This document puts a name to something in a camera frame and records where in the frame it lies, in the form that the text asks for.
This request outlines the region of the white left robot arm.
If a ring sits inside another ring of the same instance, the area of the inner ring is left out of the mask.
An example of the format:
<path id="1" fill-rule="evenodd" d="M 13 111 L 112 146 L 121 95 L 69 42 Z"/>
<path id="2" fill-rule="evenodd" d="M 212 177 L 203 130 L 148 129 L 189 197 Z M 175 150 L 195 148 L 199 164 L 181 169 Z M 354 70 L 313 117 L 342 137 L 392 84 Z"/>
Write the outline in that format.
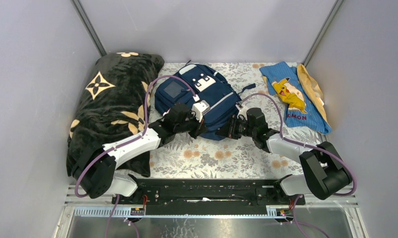
<path id="1" fill-rule="evenodd" d="M 109 144 L 87 148 L 71 175 L 76 179 L 75 195 L 92 199 L 104 194 L 122 195 L 129 203 L 142 199 L 142 191 L 129 175 L 115 173 L 124 163 L 146 152 L 158 149 L 187 132 L 197 138 L 207 131 L 204 115 L 210 106 L 205 101 L 192 105 L 176 103 L 164 116 L 148 125 L 143 132 Z"/>

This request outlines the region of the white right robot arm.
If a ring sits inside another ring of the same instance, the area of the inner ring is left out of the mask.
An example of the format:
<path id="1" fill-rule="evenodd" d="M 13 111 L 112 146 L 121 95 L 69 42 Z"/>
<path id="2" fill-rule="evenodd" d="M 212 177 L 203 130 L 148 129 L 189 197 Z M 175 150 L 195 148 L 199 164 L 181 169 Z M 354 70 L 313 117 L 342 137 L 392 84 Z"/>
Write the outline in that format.
<path id="1" fill-rule="evenodd" d="M 301 175 L 285 176 L 275 182 L 273 198 L 279 204 L 286 204 L 294 195 L 309 193 L 325 200 L 353 182 L 333 144 L 327 141 L 318 145 L 292 142 L 268 127 L 259 108 L 248 109 L 245 116 L 232 116 L 216 134 L 230 139 L 250 137 L 257 148 L 295 159 L 301 164 Z"/>

